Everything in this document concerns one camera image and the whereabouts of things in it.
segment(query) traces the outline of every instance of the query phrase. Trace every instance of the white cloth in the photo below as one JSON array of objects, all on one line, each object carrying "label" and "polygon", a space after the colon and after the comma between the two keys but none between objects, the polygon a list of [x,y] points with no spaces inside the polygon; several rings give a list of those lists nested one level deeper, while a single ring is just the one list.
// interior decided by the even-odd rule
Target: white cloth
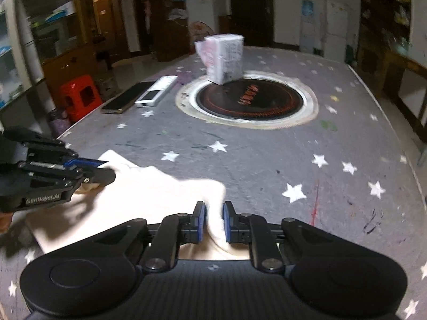
[{"label": "white cloth", "polygon": [[68,203],[40,209],[26,223],[44,253],[75,243],[135,218],[160,223],[171,214],[189,213],[197,201],[208,210],[204,238],[199,245],[181,246],[179,257],[197,260],[249,259],[244,245],[226,242],[221,217],[225,186],[211,179],[177,180],[156,167],[138,167],[112,150],[99,160],[114,169],[116,180],[95,189],[84,184]]}]

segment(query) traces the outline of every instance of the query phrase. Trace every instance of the remote control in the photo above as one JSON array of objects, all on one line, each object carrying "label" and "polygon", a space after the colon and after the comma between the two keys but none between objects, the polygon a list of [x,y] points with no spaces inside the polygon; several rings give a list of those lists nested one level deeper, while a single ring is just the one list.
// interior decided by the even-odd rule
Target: remote control
[{"label": "remote control", "polygon": [[178,76],[163,76],[143,93],[136,101],[137,107],[154,107],[173,87]]}]

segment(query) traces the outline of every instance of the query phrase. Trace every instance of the tissue box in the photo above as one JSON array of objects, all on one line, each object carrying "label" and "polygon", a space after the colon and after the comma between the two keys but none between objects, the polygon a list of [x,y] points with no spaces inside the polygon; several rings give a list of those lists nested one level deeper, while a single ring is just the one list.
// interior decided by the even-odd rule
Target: tissue box
[{"label": "tissue box", "polygon": [[208,36],[195,45],[211,82],[222,85],[242,77],[243,36]]}]

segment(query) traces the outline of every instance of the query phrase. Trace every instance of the refrigerator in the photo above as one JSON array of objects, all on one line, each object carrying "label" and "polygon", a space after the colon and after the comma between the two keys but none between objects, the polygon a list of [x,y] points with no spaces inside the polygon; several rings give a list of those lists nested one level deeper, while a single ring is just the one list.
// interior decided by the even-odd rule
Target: refrigerator
[{"label": "refrigerator", "polygon": [[326,0],[323,52],[326,59],[344,62],[349,12],[339,2]]}]

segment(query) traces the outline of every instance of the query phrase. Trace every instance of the plastic stool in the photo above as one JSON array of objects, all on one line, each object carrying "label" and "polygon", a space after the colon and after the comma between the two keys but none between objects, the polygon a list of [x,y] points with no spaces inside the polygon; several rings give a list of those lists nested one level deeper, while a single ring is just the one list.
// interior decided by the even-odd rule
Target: plastic stool
[{"label": "plastic stool", "polygon": [[67,103],[67,113],[72,122],[77,122],[102,104],[91,76],[84,75],[61,85],[61,93]]}]

